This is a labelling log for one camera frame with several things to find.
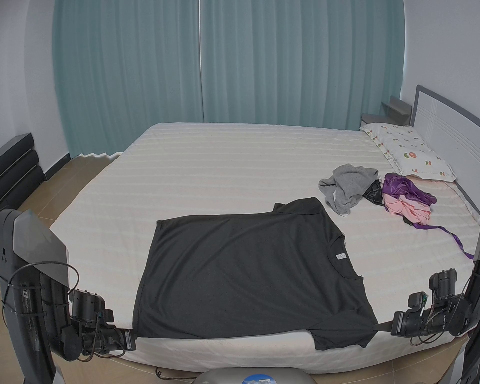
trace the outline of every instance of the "black t-shirt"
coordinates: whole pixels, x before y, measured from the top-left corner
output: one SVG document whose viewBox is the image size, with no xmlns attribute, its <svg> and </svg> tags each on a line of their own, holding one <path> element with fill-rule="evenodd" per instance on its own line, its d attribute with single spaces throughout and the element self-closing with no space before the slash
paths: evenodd
<svg viewBox="0 0 480 384">
<path fill-rule="evenodd" d="M 133 314 L 139 337 L 306 329 L 322 350 L 365 347 L 374 324 L 344 236 L 314 197 L 266 213 L 158 221 Z"/>
</svg>

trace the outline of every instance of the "pink cloth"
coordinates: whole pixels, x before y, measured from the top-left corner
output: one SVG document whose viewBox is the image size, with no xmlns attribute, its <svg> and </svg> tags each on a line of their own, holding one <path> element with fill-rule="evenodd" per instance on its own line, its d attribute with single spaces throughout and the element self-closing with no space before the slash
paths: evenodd
<svg viewBox="0 0 480 384">
<path fill-rule="evenodd" d="M 388 212 L 393 215 L 403 215 L 412 223 L 426 225 L 430 219 L 430 207 L 428 205 L 409 200 L 405 195 L 400 195 L 400 197 L 396 199 L 384 193 L 384 203 Z"/>
</svg>

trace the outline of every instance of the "black leather headboard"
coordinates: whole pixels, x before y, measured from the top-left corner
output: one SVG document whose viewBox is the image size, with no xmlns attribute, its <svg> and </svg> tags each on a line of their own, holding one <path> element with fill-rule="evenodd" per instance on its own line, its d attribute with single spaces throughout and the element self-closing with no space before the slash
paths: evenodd
<svg viewBox="0 0 480 384">
<path fill-rule="evenodd" d="M 18 209 L 44 177 L 32 134 L 15 136 L 0 148 L 0 209 Z"/>
</svg>

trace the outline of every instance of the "black furniture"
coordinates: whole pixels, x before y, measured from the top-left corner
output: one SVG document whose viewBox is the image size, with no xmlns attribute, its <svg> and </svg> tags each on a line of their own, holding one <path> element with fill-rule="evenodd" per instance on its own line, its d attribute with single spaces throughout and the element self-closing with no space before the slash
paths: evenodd
<svg viewBox="0 0 480 384">
<path fill-rule="evenodd" d="M 360 125 L 370 123 L 385 123 L 397 125 L 409 125 L 410 117 L 412 115 L 412 106 L 407 104 L 395 96 L 390 96 L 390 101 L 384 103 L 382 101 L 382 108 L 385 111 L 385 116 L 371 115 L 369 113 L 362 113 Z"/>
<path fill-rule="evenodd" d="M 0 209 L 18 209 L 44 177 L 32 134 L 8 141 L 0 148 Z"/>
</svg>

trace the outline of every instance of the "pillow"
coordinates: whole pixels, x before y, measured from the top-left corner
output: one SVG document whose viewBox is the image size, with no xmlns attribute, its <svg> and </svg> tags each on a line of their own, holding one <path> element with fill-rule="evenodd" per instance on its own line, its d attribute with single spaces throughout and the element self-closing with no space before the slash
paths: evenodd
<svg viewBox="0 0 480 384">
<path fill-rule="evenodd" d="M 427 180 L 454 181 L 450 166 L 410 126 L 371 123 L 360 127 L 367 133 L 401 176 Z"/>
</svg>

